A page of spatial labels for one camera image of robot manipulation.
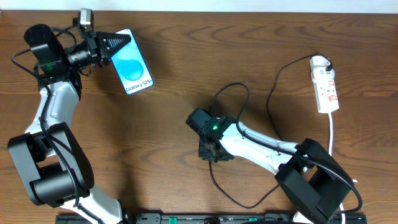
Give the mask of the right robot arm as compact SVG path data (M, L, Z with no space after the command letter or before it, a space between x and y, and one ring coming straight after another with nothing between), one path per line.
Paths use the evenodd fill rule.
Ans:
M271 172L291 203L308 221L328 223L352 190L351 177L319 142L286 142L258 133L229 116L197 108L186 124L199 136L199 158L245 158Z

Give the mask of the blue Galaxy smartphone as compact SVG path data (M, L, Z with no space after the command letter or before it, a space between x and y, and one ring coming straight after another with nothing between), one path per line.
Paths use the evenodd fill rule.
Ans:
M150 88L154 81L130 29L117 34L128 34L130 43L111 57L113 65L127 95Z

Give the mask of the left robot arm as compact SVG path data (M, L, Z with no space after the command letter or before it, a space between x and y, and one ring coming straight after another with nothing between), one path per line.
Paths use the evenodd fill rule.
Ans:
M9 140L7 149L30 201L71 210L91 223L130 223L121 202L95 185L93 169L71 131L81 99L81 77L93 67L107 66L131 41L127 34L96 32L92 22L74 19L82 41L63 47L58 37L70 29L37 24L24 34L37 63L40 105L24 134Z

